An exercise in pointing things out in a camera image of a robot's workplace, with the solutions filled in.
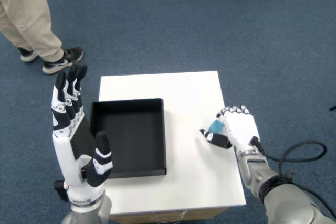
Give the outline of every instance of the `person's leg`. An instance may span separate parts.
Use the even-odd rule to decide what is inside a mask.
[[[62,43],[51,31],[50,11],[46,0],[1,2],[8,19],[21,34],[13,34],[10,38],[6,36],[8,39],[13,41],[24,38],[26,44],[23,48],[32,49],[44,61],[55,62],[63,57]]]
[[[0,32],[21,52],[21,60],[24,62],[32,62],[38,55],[28,42],[22,37],[20,32],[9,20],[2,3],[0,2]]]
[[[27,51],[32,51],[31,46],[28,42],[22,37],[20,32],[12,24],[12,22],[7,17],[2,3],[0,2],[0,32],[15,46],[23,48]]]

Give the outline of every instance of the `black cable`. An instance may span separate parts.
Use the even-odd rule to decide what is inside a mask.
[[[251,144],[256,146],[258,148],[258,150],[267,158],[273,160],[273,161],[277,161],[279,162],[279,175],[280,177],[282,177],[283,179],[287,180],[288,182],[296,185],[297,187],[301,188],[302,190],[305,190],[311,194],[313,194],[319,201],[321,201],[324,206],[328,209],[328,211],[333,215],[333,217],[336,219],[336,214],[334,212],[334,210],[331,208],[331,206],[326,202],[325,199],[322,198],[321,195],[319,195],[317,192],[313,191],[312,189],[304,186],[304,185],[301,185],[301,184],[297,184],[297,183],[294,183],[293,180],[292,180],[292,175],[293,175],[293,172],[287,172],[285,174],[283,174],[283,171],[282,171],[282,168],[283,168],[283,165],[284,165],[284,162],[294,162],[294,163],[303,163],[303,162],[311,162],[311,161],[316,161],[316,160],[319,160],[320,158],[322,158],[323,156],[325,156],[325,154],[327,153],[327,146],[320,142],[320,141],[303,141],[303,142],[300,142],[300,143],[297,143],[295,145],[293,145],[292,147],[288,148],[284,154],[281,156],[281,158],[276,158],[276,157],[272,157],[268,154],[265,153],[265,150],[264,148],[262,147],[261,143],[259,142],[258,138],[252,138],[251,140]],[[311,157],[311,158],[286,158],[289,153],[291,153],[293,150],[303,146],[303,145],[307,145],[307,144],[318,144],[320,146],[323,147],[323,151],[315,156],[315,157]]]

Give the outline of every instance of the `black sneaker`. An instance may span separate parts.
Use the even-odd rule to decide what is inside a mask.
[[[83,50],[80,47],[64,50],[63,57],[56,62],[45,61],[42,71],[46,74],[56,73],[63,68],[71,67],[83,57]]]
[[[19,47],[18,49],[21,52],[21,61],[25,63],[32,62],[36,59],[36,57],[38,57],[38,55],[34,53],[34,51],[27,51],[26,49],[23,49],[21,47]]]

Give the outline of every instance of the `black box tray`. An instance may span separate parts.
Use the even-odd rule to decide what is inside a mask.
[[[94,102],[90,129],[106,131],[112,151],[109,178],[166,174],[162,99]]]

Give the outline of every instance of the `white robotic hand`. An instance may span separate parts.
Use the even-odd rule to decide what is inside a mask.
[[[201,129],[201,133],[208,142],[217,146],[230,148],[231,144],[234,145],[237,152],[254,148],[250,145],[251,140],[259,140],[254,117],[244,106],[222,109],[209,130]]]
[[[92,211],[104,197],[103,182],[112,171],[111,150],[105,132],[94,139],[83,111],[80,82],[87,66],[72,65],[68,75],[60,72],[53,89],[52,139],[64,181],[55,189],[63,200],[69,200],[72,210]]]

